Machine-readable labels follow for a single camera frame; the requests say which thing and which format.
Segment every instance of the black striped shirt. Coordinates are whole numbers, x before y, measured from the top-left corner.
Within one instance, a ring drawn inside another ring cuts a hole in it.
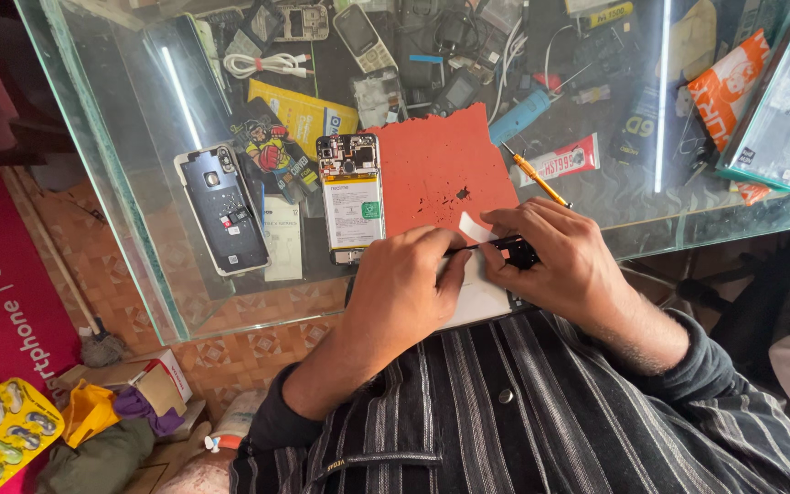
[[[234,494],[790,492],[790,420],[697,323],[679,365],[633,376],[537,311],[427,338],[323,422],[274,380]]]

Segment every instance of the wooden stick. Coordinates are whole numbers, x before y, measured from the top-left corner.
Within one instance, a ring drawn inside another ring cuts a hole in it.
[[[84,317],[87,318],[87,323],[91,326],[93,334],[98,335],[99,325],[96,324],[96,320],[91,313],[91,309],[87,306],[87,302],[84,301],[84,297],[78,290],[78,286],[75,285],[75,280],[72,279],[72,273],[69,271],[69,268],[66,267],[66,263],[63,262],[63,258],[60,255],[60,252],[57,251],[56,245],[53,244],[51,236],[48,234],[48,229],[45,228],[45,223],[43,223],[41,218],[38,217],[38,211],[35,210],[35,205],[32,203],[32,199],[29,198],[27,189],[23,186],[23,182],[20,181],[20,177],[17,176],[14,168],[11,166],[0,167],[0,171],[2,172],[2,175],[5,176],[5,179],[11,183],[12,190],[16,193],[16,196],[20,200],[25,201],[27,204],[27,211],[29,213],[30,220],[32,220],[35,229],[38,230],[42,240],[45,241],[45,245],[47,245],[48,250],[51,252],[51,255],[53,255],[53,262],[57,264],[57,267],[60,269],[60,273],[63,275],[63,278],[66,279],[66,284],[69,285],[69,290],[72,292],[72,296],[78,302],[78,307],[81,309]]]

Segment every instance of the green cloth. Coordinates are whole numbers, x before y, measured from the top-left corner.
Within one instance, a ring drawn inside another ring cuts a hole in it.
[[[36,479],[36,494],[117,494],[155,445],[148,419],[126,419],[79,447],[58,443]]]

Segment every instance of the orange screwdriver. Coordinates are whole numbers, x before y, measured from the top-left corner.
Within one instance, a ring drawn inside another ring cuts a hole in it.
[[[551,189],[550,185],[548,185],[541,177],[538,176],[538,172],[536,172],[535,168],[533,168],[532,165],[529,164],[528,161],[526,161],[526,158],[511,151],[511,148],[509,148],[506,143],[502,142],[502,146],[505,146],[505,149],[509,153],[511,153],[513,162],[517,163],[517,166],[520,167],[523,173],[525,173],[527,177],[532,178],[532,180],[534,180],[536,184],[541,185],[541,187],[544,189],[544,192],[548,193],[548,196],[550,196],[550,198],[553,199],[554,202],[556,202],[560,206],[565,206],[566,208],[569,209],[571,209],[571,207],[574,206],[574,204],[570,202],[566,202],[565,199],[563,199],[560,196],[560,194],[556,193],[553,189]]]

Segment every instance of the yellow toy card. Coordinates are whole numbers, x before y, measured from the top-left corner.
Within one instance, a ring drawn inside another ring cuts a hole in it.
[[[0,487],[63,431],[63,418],[35,387],[18,378],[0,384]]]

